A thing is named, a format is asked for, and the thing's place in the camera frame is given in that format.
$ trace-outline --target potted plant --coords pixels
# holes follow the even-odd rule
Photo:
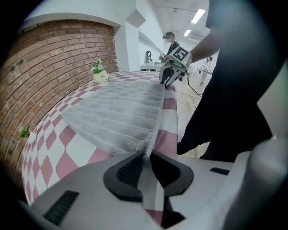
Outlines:
[[[28,143],[33,144],[36,140],[36,134],[29,132],[29,125],[26,125],[23,131],[21,132],[20,138],[28,138]]]
[[[101,60],[94,61],[91,70],[93,72],[93,81],[95,83],[99,83],[108,79],[108,74],[104,70],[104,66],[102,65]]]

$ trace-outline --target red brick wall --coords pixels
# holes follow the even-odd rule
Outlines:
[[[113,27],[95,22],[45,22],[18,36],[0,69],[0,163],[18,185],[19,139],[33,130],[64,96],[92,80],[91,64],[101,59],[106,71],[118,70]]]

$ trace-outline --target white towel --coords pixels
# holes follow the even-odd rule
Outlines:
[[[62,117],[76,133],[112,155],[142,151],[150,156],[164,97],[163,84],[111,82]]]

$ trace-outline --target table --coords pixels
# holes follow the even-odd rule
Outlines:
[[[26,143],[22,151],[22,181],[28,204],[77,168],[111,157],[74,132],[62,119],[61,113],[89,97],[112,81],[143,81],[158,84],[159,73],[148,71],[114,72],[107,81],[93,81],[79,87],[58,102],[35,127],[34,144]],[[162,124],[154,149],[165,155],[176,155],[177,103],[174,86],[166,88],[162,109]]]
[[[145,69],[145,70],[160,70],[162,66],[163,66],[163,64],[154,65],[154,64],[145,63],[145,64],[143,64],[143,65],[140,65],[140,69]]]

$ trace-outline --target white ceiling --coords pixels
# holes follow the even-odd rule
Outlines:
[[[188,39],[190,35],[199,34],[204,37],[209,33],[205,27],[209,1],[208,0],[151,0],[161,21],[164,32],[172,31],[178,39]],[[198,9],[204,9],[206,12],[196,24],[191,21]],[[188,37],[183,34],[189,29],[191,33]]]

